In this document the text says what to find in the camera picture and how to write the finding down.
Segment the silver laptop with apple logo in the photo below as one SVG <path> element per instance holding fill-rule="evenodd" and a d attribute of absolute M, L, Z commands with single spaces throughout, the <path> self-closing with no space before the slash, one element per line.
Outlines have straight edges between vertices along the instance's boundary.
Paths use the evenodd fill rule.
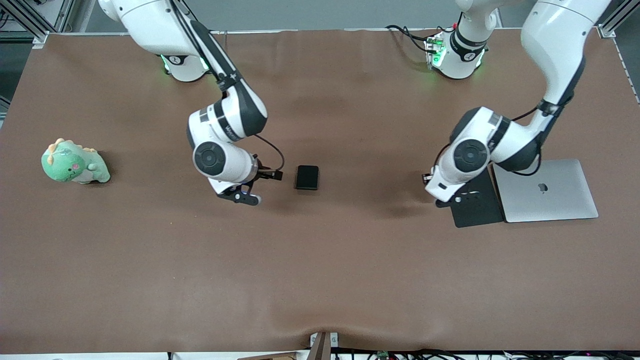
<path fill-rule="evenodd" d="M 537 173 L 493 167 L 507 223 L 595 219 L 599 216 L 578 159 L 544 160 Z"/>

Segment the brown table edge bracket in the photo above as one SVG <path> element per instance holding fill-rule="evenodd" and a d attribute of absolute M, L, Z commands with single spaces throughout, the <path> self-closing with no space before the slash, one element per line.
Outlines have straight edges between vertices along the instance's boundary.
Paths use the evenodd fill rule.
<path fill-rule="evenodd" d="M 339 347 L 338 332 L 316 332 L 310 336 L 310 351 L 306 360 L 341 360 L 333 350 Z"/>

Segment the brown table cover mat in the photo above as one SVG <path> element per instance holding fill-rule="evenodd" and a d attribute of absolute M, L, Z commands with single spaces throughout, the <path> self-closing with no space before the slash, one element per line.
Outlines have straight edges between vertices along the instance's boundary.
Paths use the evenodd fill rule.
<path fill-rule="evenodd" d="M 221 39 L 286 156 L 259 206 L 195 170 L 178 82 L 125 36 L 32 50 L 0 129 L 0 354 L 289 351 L 318 331 L 372 350 L 640 350 L 640 105 L 593 32 L 574 100 L 542 150 L 578 158 L 596 219 L 457 228 L 421 176 L 467 110 L 532 109 L 545 82 L 516 29 L 446 80 L 389 31 Z M 106 183 L 42 168 L 62 138 Z M 318 166 L 318 190 L 297 190 Z"/>

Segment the black mouse pad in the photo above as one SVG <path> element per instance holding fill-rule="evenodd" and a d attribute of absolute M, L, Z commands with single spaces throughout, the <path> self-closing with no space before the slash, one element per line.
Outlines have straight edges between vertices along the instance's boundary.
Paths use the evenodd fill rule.
<path fill-rule="evenodd" d="M 455 192 L 450 210 L 457 228 L 503 223 L 505 217 L 498 194 L 486 168 Z"/>

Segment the green dinosaur plush toy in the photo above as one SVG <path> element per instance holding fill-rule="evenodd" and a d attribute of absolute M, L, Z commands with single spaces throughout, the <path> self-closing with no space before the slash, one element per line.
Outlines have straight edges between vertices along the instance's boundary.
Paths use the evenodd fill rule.
<path fill-rule="evenodd" d="M 41 156 L 41 166 L 55 182 L 88 185 L 107 183 L 111 179 L 106 162 L 96 149 L 62 137 L 46 148 Z"/>

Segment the black phone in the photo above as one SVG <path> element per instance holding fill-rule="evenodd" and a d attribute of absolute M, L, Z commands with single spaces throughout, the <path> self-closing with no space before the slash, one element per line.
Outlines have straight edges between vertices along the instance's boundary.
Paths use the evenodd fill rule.
<path fill-rule="evenodd" d="M 320 168 L 317 165 L 299 165 L 296 168 L 294 187 L 298 191 L 317 191 Z"/>

